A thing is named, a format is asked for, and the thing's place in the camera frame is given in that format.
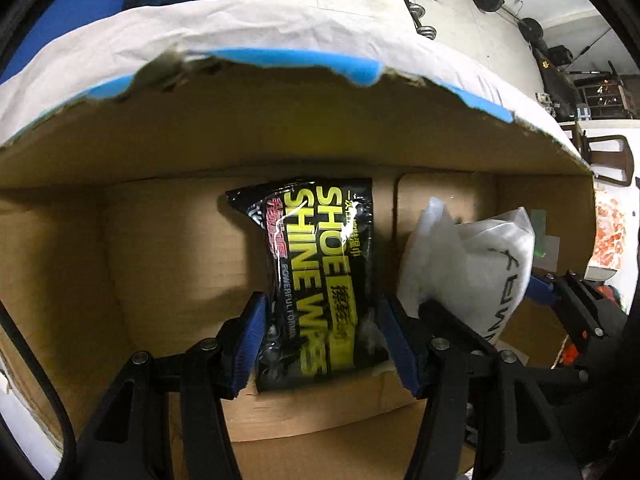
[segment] black plastic package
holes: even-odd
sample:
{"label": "black plastic package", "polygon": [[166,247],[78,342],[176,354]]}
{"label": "black plastic package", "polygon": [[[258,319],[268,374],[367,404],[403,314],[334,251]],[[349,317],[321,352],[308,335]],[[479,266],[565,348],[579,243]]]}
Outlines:
{"label": "black plastic package", "polygon": [[301,178],[226,193],[264,229],[273,260],[259,390],[292,388],[387,358],[367,340],[373,200],[368,178]]}

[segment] black cable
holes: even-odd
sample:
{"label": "black cable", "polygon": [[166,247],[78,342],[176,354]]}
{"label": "black cable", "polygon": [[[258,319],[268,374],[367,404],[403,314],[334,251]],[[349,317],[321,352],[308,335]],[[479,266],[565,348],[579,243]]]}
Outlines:
{"label": "black cable", "polygon": [[613,30],[613,29],[612,29],[612,27],[609,27],[607,30],[605,30],[605,31],[604,31],[604,32],[603,32],[603,33],[598,37],[598,39],[597,39],[596,41],[594,41],[594,42],[593,42],[593,43],[591,43],[589,46],[586,46],[584,49],[582,49],[582,50],[580,51],[580,54],[578,54],[578,55],[574,58],[574,60],[573,60],[571,63],[569,63],[567,66],[565,66],[565,67],[561,70],[561,72],[564,72],[564,71],[565,71],[567,68],[569,68],[572,64],[574,64],[576,61],[578,61],[578,58],[579,58],[580,56],[583,56],[584,54],[586,54],[586,53],[589,51],[589,49],[590,49],[593,45],[595,45],[596,43],[598,43],[602,38],[604,38],[604,37],[605,37],[607,34],[609,34],[609,33],[610,33],[610,31],[612,31],[612,30]]}
{"label": "black cable", "polygon": [[18,330],[18,327],[15,325],[14,320],[9,316],[9,313],[4,307],[4,304],[2,304],[2,301],[0,301],[0,327],[2,327],[4,332],[9,336],[9,339],[14,344],[15,349],[18,351],[24,360],[24,363],[27,365],[42,388],[42,391],[56,414],[56,418],[60,423],[60,428],[62,428],[62,459],[60,460],[60,466],[58,467],[55,475],[53,475],[52,480],[66,480],[71,478],[72,469],[76,464],[76,437],[74,436],[74,428],[71,425],[71,421],[66,413],[64,404],[62,404],[53,384],[49,381],[47,374],[31,351],[31,348],[29,348],[29,345],[20,333],[20,330]]}

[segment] blue tape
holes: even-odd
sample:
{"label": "blue tape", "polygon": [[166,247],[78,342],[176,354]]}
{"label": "blue tape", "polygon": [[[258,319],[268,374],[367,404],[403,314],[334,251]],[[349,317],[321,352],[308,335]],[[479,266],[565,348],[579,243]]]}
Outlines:
{"label": "blue tape", "polygon": [[360,86],[375,84],[384,71],[382,63],[373,59],[313,50],[223,48],[210,52],[229,61],[250,63],[265,68],[322,66],[345,76],[349,81]]}
{"label": "blue tape", "polygon": [[450,85],[443,81],[436,81],[440,86],[443,86],[449,91],[452,91],[456,94],[469,108],[476,108],[477,110],[482,110],[483,112],[504,121],[505,123],[513,123],[513,114],[508,111],[506,108],[501,107],[491,101],[487,101],[483,97],[479,97],[475,94],[471,94],[462,88],[458,88],[457,86]]}
{"label": "blue tape", "polygon": [[117,97],[123,94],[133,79],[132,75],[126,75],[123,77],[119,77],[107,83],[101,84],[100,86],[95,86],[89,90],[87,90],[81,96],[87,96],[91,99],[109,99],[112,97]]}

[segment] orange object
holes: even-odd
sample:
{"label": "orange object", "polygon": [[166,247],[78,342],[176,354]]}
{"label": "orange object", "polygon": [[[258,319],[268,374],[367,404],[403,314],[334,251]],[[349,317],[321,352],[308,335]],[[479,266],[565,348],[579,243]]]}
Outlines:
{"label": "orange object", "polygon": [[575,358],[578,357],[578,349],[575,347],[573,343],[567,346],[564,350],[562,350],[562,364],[570,365],[575,361]]}
{"label": "orange object", "polygon": [[602,294],[605,298],[613,301],[617,306],[620,306],[620,303],[616,299],[616,295],[613,293],[612,288],[609,285],[600,285],[596,287],[596,290]]}

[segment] red patterned item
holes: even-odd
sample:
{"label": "red patterned item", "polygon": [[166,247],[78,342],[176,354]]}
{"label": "red patterned item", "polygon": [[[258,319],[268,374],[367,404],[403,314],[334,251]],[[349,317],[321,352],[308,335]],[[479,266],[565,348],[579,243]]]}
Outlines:
{"label": "red patterned item", "polygon": [[602,189],[595,190],[596,241],[590,267],[620,270],[625,247],[625,213],[620,203]]}

